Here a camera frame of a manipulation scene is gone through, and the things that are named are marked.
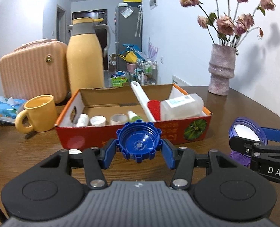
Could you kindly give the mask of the white ribbed bottle cap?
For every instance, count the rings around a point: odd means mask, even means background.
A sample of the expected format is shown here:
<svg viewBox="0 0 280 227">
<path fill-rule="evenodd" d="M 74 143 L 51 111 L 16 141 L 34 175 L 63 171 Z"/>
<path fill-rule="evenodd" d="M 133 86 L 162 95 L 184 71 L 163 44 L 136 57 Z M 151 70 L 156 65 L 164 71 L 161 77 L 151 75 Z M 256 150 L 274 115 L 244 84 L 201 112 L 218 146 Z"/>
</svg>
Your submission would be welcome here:
<svg viewBox="0 0 280 227">
<path fill-rule="evenodd" d="M 95 127 L 105 126 L 107 119 L 104 116 L 97 115 L 90 118 L 90 124 Z"/>
</svg>

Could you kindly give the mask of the cotton swab clear box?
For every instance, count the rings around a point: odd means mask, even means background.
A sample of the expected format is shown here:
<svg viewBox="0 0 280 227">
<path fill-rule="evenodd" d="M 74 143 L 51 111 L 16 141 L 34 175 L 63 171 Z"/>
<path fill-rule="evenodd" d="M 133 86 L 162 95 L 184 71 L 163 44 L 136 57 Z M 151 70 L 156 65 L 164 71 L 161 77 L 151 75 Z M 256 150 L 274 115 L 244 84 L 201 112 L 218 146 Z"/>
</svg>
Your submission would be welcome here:
<svg viewBox="0 0 280 227">
<path fill-rule="evenodd" d="M 163 100 L 160 103 L 160 120 L 198 117 L 202 114 L 203 106 L 203 99 L 195 93 Z"/>
</svg>

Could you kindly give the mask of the purple bottle cap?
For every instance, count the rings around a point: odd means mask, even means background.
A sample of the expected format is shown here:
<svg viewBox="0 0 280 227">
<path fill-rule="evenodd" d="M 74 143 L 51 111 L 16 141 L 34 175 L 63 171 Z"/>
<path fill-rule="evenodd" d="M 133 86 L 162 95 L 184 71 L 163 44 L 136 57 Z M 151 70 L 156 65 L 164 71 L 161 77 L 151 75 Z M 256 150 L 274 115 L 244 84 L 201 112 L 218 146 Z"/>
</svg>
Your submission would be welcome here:
<svg viewBox="0 0 280 227">
<path fill-rule="evenodd" d="M 241 153 L 236 152 L 236 151 L 231 151 L 230 157 L 234 161 L 240 163 L 241 165 L 243 165 L 247 168 L 250 166 L 251 158 L 248 156 L 242 155 Z"/>
</svg>

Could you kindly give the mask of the peach ribbed suitcase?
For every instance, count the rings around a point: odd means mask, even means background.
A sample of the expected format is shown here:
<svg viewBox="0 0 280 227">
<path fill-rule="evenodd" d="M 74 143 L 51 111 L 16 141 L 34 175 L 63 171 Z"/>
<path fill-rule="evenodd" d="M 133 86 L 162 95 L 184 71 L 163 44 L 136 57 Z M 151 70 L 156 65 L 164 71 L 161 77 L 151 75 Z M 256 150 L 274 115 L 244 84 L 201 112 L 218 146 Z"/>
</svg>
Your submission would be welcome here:
<svg viewBox="0 0 280 227">
<path fill-rule="evenodd" d="M 50 94 L 55 103 L 70 91 L 67 45 L 57 40 L 24 44 L 0 59 L 0 79 L 5 97 L 29 100 Z"/>
</svg>

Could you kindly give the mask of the yellow thermos jug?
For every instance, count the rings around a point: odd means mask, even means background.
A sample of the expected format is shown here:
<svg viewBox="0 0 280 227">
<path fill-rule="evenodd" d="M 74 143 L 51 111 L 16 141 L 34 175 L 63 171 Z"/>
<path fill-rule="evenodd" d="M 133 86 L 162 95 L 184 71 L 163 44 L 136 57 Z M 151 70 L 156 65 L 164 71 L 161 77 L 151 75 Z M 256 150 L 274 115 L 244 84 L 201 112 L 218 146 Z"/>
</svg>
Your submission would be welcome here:
<svg viewBox="0 0 280 227">
<path fill-rule="evenodd" d="M 66 58 L 71 93 L 79 89 L 103 88 L 103 58 L 108 55 L 110 39 L 101 47 L 96 29 L 105 29 L 110 36 L 108 25 L 102 24 L 103 19 L 81 17 L 74 19 L 71 36 L 67 46 Z"/>
</svg>

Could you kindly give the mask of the folded umbrella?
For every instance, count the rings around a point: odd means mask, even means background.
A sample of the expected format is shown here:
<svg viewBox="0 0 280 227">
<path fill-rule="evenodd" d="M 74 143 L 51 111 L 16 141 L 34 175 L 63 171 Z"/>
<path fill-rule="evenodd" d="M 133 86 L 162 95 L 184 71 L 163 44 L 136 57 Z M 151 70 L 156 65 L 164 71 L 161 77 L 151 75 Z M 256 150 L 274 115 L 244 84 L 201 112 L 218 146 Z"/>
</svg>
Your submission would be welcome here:
<svg viewBox="0 0 280 227">
<path fill-rule="evenodd" d="M 142 5 L 139 5 L 138 8 L 139 8 L 139 12 L 138 12 L 138 17 L 137 17 L 135 37 L 141 36 L 141 27 L 142 27 L 142 22 L 143 22 L 143 7 L 142 7 Z"/>
</svg>

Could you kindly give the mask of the large blue jar lid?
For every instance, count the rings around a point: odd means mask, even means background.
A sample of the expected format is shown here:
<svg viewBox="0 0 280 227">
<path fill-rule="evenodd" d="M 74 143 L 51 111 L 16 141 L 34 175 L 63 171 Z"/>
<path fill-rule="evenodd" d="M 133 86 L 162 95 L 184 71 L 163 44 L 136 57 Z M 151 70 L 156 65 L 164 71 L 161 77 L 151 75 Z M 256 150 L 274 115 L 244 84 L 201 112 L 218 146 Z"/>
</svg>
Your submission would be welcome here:
<svg viewBox="0 0 280 227">
<path fill-rule="evenodd" d="M 229 138 L 238 136 L 253 141 L 259 141 L 264 145 L 268 144 L 266 134 L 262 127 L 247 117 L 236 118 L 228 131 L 228 135 Z"/>
</svg>

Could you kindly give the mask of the grey refrigerator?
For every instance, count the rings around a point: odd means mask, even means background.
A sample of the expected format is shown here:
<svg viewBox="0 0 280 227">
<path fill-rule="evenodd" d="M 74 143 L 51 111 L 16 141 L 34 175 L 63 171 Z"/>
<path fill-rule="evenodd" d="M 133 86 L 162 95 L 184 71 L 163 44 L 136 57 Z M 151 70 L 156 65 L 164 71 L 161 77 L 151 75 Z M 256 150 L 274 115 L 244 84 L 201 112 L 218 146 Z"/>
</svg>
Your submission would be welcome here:
<svg viewBox="0 0 280 227">
<path fill-rule="evenodd" d="M 140 8 L 138 7 L 116 7 L 115 12 L 115 54 L 116 68 L 120 71 L 127 71 L 126 62 L 119 56 L 125 55 L 127 47 L 125 44 L 136 45 L 142 49 L 142 37 L 135 36 L 138 15 Z"/>
</svg>

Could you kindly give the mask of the green spray bottle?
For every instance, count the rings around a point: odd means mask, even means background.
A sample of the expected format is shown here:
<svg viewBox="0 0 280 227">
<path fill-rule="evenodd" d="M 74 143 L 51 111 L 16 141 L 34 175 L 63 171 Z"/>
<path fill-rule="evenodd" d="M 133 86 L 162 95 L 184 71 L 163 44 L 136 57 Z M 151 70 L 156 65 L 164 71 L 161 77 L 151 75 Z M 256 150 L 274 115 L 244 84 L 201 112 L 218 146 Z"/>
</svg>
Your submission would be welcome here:
<svg viewBox="0 0 280 227">
<path fill-rule="evenodd" d="M 129 122 L 136 122 L 137 120 L 144 121 L 144 119 L 141 116 L 137 115 L 131 110 L 128 111 L 128 120 Z"/>
</svg>

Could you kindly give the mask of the red lint brush white handle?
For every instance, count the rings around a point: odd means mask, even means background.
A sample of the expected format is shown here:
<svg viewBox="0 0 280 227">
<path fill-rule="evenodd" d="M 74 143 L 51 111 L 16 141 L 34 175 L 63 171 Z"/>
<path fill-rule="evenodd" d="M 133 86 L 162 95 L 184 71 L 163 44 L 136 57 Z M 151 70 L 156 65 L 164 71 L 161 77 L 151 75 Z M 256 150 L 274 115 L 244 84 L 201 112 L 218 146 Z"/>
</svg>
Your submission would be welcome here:
<svg viewBox="0 0 280 227">
<path fill-rule="evenodd" d="M 144 110 L 148 121 L 160 121 L 160 101 L 150 100 L 141 85 L 136 81 L 131 82 L 131 88 Z"/>
</svg>

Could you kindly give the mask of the yellow box on refrigerator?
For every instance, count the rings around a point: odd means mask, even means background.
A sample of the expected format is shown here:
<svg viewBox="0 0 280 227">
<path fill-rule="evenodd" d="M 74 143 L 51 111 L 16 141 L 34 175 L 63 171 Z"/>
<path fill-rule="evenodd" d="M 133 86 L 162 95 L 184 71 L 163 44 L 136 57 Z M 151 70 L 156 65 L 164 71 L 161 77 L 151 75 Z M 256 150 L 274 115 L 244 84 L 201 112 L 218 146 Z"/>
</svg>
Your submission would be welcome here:
<svg viewBox="0 0 280 227">
<path fill-rule="evenodd" d="M 142 3 L 142 0 L 123 0 L 124 3 Z"/>
</svg>

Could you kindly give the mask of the white board on floor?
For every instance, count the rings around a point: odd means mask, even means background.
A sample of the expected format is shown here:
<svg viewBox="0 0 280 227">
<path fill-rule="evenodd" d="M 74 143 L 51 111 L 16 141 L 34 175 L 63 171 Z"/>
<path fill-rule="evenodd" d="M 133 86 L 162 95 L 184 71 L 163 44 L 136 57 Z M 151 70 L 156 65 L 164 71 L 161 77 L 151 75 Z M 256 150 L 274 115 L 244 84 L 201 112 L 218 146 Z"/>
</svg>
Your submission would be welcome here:
<svg viewBox="0 0 280 227">
<path fill-rule="evenodd" d="M 176 84 L 176 85 L 178 85 L 178 86 L 180 86 L 180 87 L 192 86 L 192 85 L 189 84 L 188 82 L 186 82 L 186 81 L 180 79 L 179 77 L 177 77 L 177 76 L 175 76 L 175 75 L 172 76 L 172 83 L 173 83 L 173 84 Z"/>
</svg>

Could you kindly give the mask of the clear tape roll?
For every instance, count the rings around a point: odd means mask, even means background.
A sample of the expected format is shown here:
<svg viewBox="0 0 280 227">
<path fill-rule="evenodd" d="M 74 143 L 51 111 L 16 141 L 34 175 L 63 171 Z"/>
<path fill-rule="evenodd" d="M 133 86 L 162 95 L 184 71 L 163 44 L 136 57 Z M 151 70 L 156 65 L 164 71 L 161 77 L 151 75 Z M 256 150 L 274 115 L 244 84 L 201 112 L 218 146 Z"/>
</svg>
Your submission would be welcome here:
<svg viewBox="0 0 280 227">
<path fill-rule="evenodd" d="M 120 125 L 128 122 L 128 117 L 125 114 L 114 114 L 110 118 L 110 125 Z"/>
</svg>

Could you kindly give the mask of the white spray bottle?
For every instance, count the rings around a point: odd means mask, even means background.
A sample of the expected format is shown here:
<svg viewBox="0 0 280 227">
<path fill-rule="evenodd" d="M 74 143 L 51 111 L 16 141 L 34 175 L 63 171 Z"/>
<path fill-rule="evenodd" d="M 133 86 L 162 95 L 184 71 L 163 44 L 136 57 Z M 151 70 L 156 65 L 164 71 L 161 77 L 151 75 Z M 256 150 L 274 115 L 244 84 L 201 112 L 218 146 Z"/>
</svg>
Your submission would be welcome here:
<svg viewBox="0 0 280 227">
<path fill-rule="evenodd" d="M 80 114 L 77 123 L 76 123 L 76 127 L 86 127 L 89 124 L 89 116 L 87 114 Z"/>
</svg>

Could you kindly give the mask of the dark blue bottle cap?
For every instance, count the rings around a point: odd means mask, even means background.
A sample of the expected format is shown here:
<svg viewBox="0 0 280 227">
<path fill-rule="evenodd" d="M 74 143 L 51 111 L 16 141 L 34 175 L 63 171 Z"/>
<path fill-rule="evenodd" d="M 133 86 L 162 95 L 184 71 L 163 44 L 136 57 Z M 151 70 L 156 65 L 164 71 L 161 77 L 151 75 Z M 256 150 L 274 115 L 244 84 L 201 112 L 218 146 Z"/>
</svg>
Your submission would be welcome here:
<svg viewBox="0 0 280 227">
<path fill-rule="evenodd" d="M 127 122 L 116 135 L 116 144 L 123 157 L 136 163 L 153 159 L 162 147 L 161 130 L 152 122 Z"/>
</svg>

